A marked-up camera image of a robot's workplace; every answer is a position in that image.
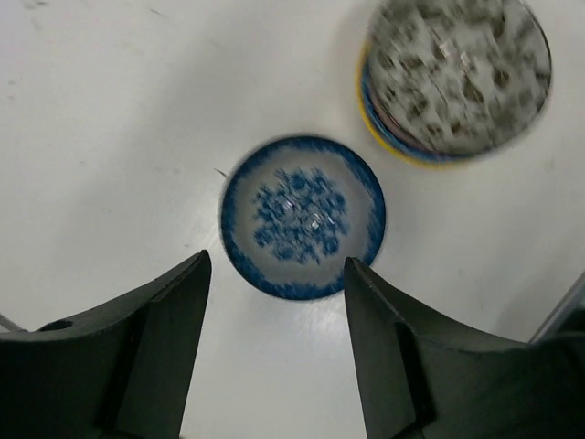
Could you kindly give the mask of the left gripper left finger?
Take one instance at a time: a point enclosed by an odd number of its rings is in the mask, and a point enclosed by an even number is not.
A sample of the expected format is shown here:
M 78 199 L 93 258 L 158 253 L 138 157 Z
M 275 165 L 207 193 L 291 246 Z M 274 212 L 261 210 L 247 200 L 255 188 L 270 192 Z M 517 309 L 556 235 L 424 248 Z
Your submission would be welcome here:
M 199 252 L 152 282 L 1 336 L 4 438 L 177 438 L 207 307 Z

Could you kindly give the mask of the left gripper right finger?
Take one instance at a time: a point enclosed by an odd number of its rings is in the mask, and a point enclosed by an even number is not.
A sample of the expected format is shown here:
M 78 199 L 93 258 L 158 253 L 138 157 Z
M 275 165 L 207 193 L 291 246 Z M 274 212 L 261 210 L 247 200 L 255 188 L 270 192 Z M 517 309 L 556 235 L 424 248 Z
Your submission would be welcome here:
M 370 438 L 581 438 L 584 336 L 517 342 L 460 323 L 355 258 L 344 268 Z

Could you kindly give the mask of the blue floral small bowl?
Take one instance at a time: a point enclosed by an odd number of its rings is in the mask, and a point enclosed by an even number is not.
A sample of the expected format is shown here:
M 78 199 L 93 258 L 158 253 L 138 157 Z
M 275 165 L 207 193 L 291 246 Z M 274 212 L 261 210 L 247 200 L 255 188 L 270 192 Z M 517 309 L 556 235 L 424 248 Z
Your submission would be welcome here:
M 342 291 L 346 258 L 371 264 L 386 225 L 383 191 L 367 162 L 309 134 L 271 140 L 246 156 L 218 209 L 235 270 L 263 293 L 293 301 Z

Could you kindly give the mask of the leaf patterned bowl stack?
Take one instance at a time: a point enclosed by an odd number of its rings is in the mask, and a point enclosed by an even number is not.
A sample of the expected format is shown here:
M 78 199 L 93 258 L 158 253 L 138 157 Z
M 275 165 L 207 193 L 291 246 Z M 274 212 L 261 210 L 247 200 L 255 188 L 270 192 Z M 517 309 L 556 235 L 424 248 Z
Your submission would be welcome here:
M 547 38 L 522 1 L 383 1 L 358 80 L 378 140 L 435 164 L 515 141 L 540 115 L 551 82 Z

